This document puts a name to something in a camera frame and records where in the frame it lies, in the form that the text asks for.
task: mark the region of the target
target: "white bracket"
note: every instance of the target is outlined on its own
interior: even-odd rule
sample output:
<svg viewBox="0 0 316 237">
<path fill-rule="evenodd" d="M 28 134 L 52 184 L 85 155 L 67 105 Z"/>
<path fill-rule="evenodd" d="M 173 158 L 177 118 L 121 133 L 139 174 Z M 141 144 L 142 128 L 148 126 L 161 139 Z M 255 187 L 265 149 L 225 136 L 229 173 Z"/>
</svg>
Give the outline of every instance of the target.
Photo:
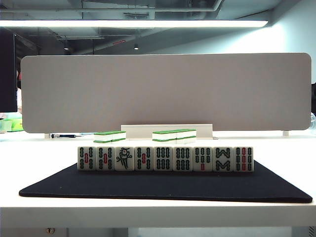
<svg viewBox="0 0 316 237">
<path fill-rule="evenodd" d="M 44 138 L 45 138 L 45 139 L 51 138 L 51 137 L 50 137 L 50 133 L 44 133 Z"/>
<path fill-rule="evenodd" d="M 290 135 L 289 131 L 283 131 L 282 134 L 283 134 L 283 136 L 286 136 L 286 137 L 288 137 Z"/>
<path fill-rule="evenodd" d="M 197 130 L 198 139 L 213 139 L 212 124 L 140 124 L 121 125 L 120 129 L 126 131 L 127 139 L 151 139 L 152 132 L 191 128 Z"/>
</svg>

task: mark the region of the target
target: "wall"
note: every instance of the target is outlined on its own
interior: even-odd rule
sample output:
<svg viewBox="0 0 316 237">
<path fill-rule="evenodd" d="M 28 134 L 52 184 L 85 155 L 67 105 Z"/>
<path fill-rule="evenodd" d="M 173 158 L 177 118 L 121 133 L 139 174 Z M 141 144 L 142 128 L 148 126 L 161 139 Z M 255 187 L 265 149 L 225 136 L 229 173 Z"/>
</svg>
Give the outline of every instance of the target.
<svg viewBox="0 0 316 237">
<path fill-rule="evenodd" d="M 274 24 L 194 41 L 151 53 L 306 52 L 316 58 L 316 0 L 286 0 L 273 12 Z M 316 75 L 316 60 L 312 61 Z"/>
</svg>

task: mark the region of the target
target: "green object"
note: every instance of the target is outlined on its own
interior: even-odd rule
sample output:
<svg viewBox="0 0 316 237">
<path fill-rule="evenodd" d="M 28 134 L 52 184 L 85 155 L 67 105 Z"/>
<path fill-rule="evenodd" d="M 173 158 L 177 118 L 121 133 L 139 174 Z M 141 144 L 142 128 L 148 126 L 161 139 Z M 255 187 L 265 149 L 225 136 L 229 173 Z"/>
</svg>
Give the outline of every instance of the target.
<svg viewBox="0 0 316 237">
<path fill-rule="evenodd" d="M 94 140 L 93 142 L 97 142 L 97 143 L 108 143 L 108 142 L 111 142 L 111 140 L 110 140 L 110 141 L 97 141 L 97 140 Z"/>
<path fill-rule="evenodd" d="M 11 119 L 11 121 L 12 121 L 11 132 L 24 131 L 21 118 L 14 118 L 14 119 Z"/>
<path fill-rule="evenodd" d="M 6 118 L 0 120 L 0 130 L 7 132 L 24 131 L 21 118 Z"/>
<path fill-rule="evenodd" d="M 155 141 L 155 142 L 169 142 L 169 141 L 174 141 L 174 140 L 176 140 L 176 138 L 166 139 L 166 140 L 153 139 L 153 141 Z"/>
<path fill-rule="evenodd" d="M 168 133 L 191 132 L 191 131 L 196 131 L 196 129 L 176 129 L 176 130 L 156 131 L 153 133 L 155 133 L 155 134 L 168 134 Z"/>
<path fill-rule="evenodd" d="M 12 129 L 12 121 L 8 119 L 0 120 L 0 131 L 9 132 Z"/>
<path fill-rule="evenodd" d="M 181 137 L 181 138 L 177 138 L 177 140 L 182 140 L 182 139 L 187 139 L 187 138 L 195 138 L 196 136 L 191 136 L 191 137 Z"/>
<path fill-rule="evenodd" d="M 112 134 L 118 134 L 118 133 L 126 133 L 125 131 L 105 131 L 105 132 L 95 132 L 94 135 L 112 135 Z"/>
<path fill-rule="evenodd" d="M 168 133 L 176 133 L 177 130 L 168 130 L 168 131 L 157 131 L 157 132 L 153 132 L 155 134 L 168 134 Z"/>
<path fill-rule="evenodd" d="M 126 138 L 114 139 L 114 140 L 112 140 L 112 142 L 118 142 L 118 141 L 121 141 L 121 140 L 126 140 Z"/>
</svg>

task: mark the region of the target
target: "ceiling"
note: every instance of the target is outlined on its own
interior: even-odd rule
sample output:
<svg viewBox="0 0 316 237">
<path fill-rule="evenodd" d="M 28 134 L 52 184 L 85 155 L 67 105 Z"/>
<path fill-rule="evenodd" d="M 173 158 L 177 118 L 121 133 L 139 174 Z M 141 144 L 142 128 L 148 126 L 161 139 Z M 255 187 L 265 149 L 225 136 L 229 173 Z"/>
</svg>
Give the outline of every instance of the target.
<svg viewBox="0 0 316 237">
<path fill-rule="evenodd" d="M 219 0 L 1 0 L 0 19 L 231 20 L 272 10 L 281 2 L 281 0 L 222 0 L 214 12 L 155 12 L 155 9 L 159 8 L 212 8 L 217 1 Z M 131 8 L 131 10 L 113 11 L 105 8 Z M 8 9 L 20 12 L 4 12 Z M 223 29 L 15 28 L 11 30 L 33 42 L 39 54 L 62 54 L 66 44 L 71 49 L 68 54 L 88 54 L 93 51 L 99 54 L 132 53 L 135 42 L 143 46 L 142 50 L 136 53 L 146 53 L 173 46 L 175 43 L 186 43 L 227 33 L 227 30 Z"/>
</svg>

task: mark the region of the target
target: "exposed ceiling pipe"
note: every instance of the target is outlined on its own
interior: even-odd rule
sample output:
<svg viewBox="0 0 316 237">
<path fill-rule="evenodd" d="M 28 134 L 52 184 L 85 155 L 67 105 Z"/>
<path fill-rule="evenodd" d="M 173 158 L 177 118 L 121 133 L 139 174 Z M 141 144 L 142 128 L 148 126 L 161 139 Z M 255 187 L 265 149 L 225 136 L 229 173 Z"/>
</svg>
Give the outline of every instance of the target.
<svg viewBox="0 0 316 237">
<path fill-rule="evenodd" d="M 38 50 L 38 46 L 33 43 L 32 41 L 18 35 L 18 34 L 15 34 L 16 37 L 18 38 L 18 40 L 20 40 L 27 48 L 29 48 L 30 50 L 33 50 L 33 51 L 37 51 Z"/>
<path fill-rule="evenodd" d="M 142 32 L 142 33 L 138 34 L 137 37 L 145 37 L 145 36 L 149 36 L 149 35 L 152 35 L 152 34 L 155 34 L 155 33 L 158 33 L 158 32 L 162 32 L 162 31 L 165 31 L 165 30 L 167 30 L 167 29 L 166 28 L 152 29 L 152 30 L 145 31 L 145 32 Z M 123 38 L 123 39 L 125 40 L 124 42 L 127 42 L 127 41 L 131 41 L 131 40 L 135 40 L 136 36 L 133 35 L 133 36 L 129 36 L 129 37 L 126 37 L 126 38 Z M 117 41 L 119 41 L 119 40 L 116 39 L 116 40 L 108 42 L 108 43 L 103 43 L 103 44 L 96 45 L 95 48 L 94 48 L 94 51 L 98 51 L 98 50 L 101 50 L 101 49 L 104 49 L 104 48 L 112 47 L 112 46 L 114 46 L 114 43 L 116 43 Z M 88 49 L 84 49 L 84 50 L 73 52 L 73 54 L 88 54 L 88 53 L 91 53 L 91 52 L 92 52 L 92 50 L 90 48 L 88 48 Z"/>
<path fill-rule="evenodd" d="M 1 9 L 0 13 L 34 13 L 34 12 L 43 12 L 43 13 L 70 13 L 70 12 L 122 12 L 122 11 L 137 11 L 137 12 L 213 12 L 216 11 L 221 4 L 222 0 L 217 0 L 213 7 L 194 7 L 194 8 L 165 8 L 165 7 L 131 7 L 131 8 L 65 8 L 65 9 Z"/>
<path fill-rule="evenodd" d="M 220 4 L 222 3 L 222 1 L 223 0 L 217 0 L 214 3 L 214 6 L 212 7 L 213 11 L 217 11 L 218 10 L 218 8 L 219 8 Z M 198 15 L 190 17 L 189 19 L 201 20 L 201 19 L 204 19 L 206 17 L 206 14 L 207 14 L 208 11 L 201 11 L 201 9 L 207 9 L 207 8 L 205 8 L 206 1 L 205 0 L 201 0 L 198 4 L 199 4 L 199 6 L 201 8 L 196 8 L 196 9 L 199 9 L 198 12 L 200 12 L 200 13 Z M 145 36 L 149 36 L 149 35 L 152 35 L 152 34 L 155 34 L 155 33 L 158 33 L 158 32 L 162 32 L 162 31 L 165 31 L 165 30 L 168 30 L 168 29 L 160 29 L 160 28 L 152 29 L 150 31 L 145 31 L 145 32 L 140 33 L 137 37 L 139 37 L 139 38 L 140 37 L 145 37 Z M 124 42 L 135 40 L 135 39 L 136 39 L 136 36 L 129 36 L 129 37 L 124 38 Z M 104 48 L 112 47 L 112 46 L 114 46 L 114 43 L 117 42 L 117 41 L 118 40 L 114 40 L 112 42 L 108 42 L 108 43 L 105 43 L 105 44 L 100 44 L 100 45 L 96 46 L 94 49 L 95 49 L 95 51 L 97 51 L 97 50 L 102 50 Z M 90 52 L 91 52 L 90 49 L 85 49 L 85 50 L 80 50 L 80 51 L 74 52 L 74 54 L 87 54 L 87 53 L 90 53 Z"/>
<path fill-rule="evenodd" d="M 105 38 L 105 37 L 125 37 L 125 36 L 132 36 L 132 34 L 100 34 L 100 35 L 57 35 L 57 34 L 41 34 L 41 35 L 28 35 L 29 37 L 67 37 L 69 40 L 81 40 L 81 38 L 85 38 L 87 40 L 91 40 L 94 38 L 97 40 L 98 38 Z"/>
</svg>

